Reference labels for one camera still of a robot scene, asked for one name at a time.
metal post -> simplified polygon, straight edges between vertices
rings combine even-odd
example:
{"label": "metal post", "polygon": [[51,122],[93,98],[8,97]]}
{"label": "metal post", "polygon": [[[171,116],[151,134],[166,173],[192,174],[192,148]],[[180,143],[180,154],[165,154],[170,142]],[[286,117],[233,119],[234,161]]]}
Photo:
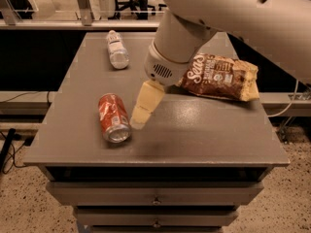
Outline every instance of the metal post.
{"label": "metal post", "polygon": [[0,10],[8,25],[16,25],[20,21],[20,17],[15,12],[10,0],[0,0]]}
{"label": "metal post", "polygon": [[78,0],[78,5],[81,13],[81,21],[84,26],[91,26],[94,15],[91,11],[89,0]]}

white cable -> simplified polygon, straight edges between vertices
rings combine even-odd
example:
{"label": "white cable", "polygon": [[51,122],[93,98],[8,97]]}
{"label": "white cable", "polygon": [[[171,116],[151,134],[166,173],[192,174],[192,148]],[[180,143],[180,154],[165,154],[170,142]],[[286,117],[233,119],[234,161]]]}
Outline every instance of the white cable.
{"label": "white cable", "polygon": [[289,107],[292,105],[292,103],[293,103],[293,101],[294,101],[294,99],[295,99],[295,96],[296,96],[296,94],[297,94],[298,85],[299,85],[299,81],[296,80],[296,81],[295,81],[295,88],[294,88],[294,95],[293,95],[293,97],[292,97],[292,100],[291,100],[290,104],[289,104],[282,112],[280,112],[280,113],[278,113],[278,114],[275,114],[275,115],[268,115],[268,117],[277,117],[277,116],[283,114],[286,110],[289,109]]}

drawer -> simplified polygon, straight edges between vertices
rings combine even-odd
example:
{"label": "drawer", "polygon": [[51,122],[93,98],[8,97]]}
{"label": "drawer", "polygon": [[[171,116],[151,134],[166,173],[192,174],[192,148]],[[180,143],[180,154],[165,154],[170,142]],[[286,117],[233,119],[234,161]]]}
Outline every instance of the drawer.
{"label": "drawer", "polygon": [[228,226],[238,216],[230,208],[211,207],[104,207],[75,208],[82,225],[105,226]]}
{"label": "drawer", "polygon": [[48,183],[62,205],[247,205],[262,183]]}
{"label": "drawer", "polygon": [[224,233],[221,227],[91,227],[92,233]]}

red can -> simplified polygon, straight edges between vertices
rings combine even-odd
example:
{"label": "red can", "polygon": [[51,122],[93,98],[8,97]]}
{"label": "red can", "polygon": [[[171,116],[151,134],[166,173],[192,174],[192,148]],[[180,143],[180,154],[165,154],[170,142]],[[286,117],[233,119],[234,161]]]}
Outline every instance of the red can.
{"label": "red can", "polygon": [[101,129],[105,140],[120,143],[131,133],[127,112],[118,95],[108,93],[98,103]]}

table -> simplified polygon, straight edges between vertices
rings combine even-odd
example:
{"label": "table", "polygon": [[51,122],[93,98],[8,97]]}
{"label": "table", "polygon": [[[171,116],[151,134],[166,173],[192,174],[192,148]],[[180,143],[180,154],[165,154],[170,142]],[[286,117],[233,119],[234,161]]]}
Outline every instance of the table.
{"label": "table", "polygon": [[[116,93],[131,115],[155,36],[121,34],[130,56],[123,70],[109,62],[106,32],[86,34],[25,164],[42,170],[51,195],[92,232],[223,232],[263,190],[264,177],[290,163],[261,103],[171,87],[143,130],[108,143],[99,98]],[[234,57],[225,33],[201,51]]]}

